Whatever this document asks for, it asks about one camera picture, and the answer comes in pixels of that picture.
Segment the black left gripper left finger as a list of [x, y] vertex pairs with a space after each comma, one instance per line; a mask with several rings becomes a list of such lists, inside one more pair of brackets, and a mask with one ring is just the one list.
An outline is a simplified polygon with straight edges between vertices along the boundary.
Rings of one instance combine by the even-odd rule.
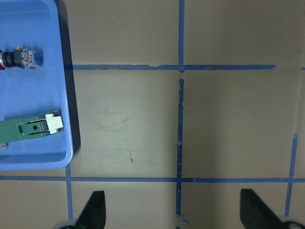
[[105, 224], [105, 193], [94, 191], [74, 226], [76, 229], [103, 229]]

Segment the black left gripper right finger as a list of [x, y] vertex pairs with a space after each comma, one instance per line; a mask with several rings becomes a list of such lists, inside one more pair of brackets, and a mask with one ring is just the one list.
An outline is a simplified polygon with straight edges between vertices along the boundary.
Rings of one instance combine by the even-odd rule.
[[240, 191], [240, 220], [245, 229], [282, 229], [278, 216], [252, 189]]

